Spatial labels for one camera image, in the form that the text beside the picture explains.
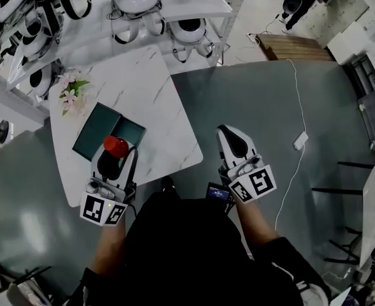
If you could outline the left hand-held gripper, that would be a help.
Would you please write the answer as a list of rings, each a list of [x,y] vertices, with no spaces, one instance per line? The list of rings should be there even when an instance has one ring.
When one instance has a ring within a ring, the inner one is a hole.
[[[91,161],[91,177],[80,199],[80,217],[99,226],[116,226],[135,199],[137,148],[117,158],[100,147]]]

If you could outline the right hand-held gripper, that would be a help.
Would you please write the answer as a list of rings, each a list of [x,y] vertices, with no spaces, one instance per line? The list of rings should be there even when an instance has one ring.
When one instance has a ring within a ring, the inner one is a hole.
[[[222,161],[218,170],[221,181],[243,204],[277,189],[270,165],[263,162],[250,136],[235,127],[220,125],[216,139]]]

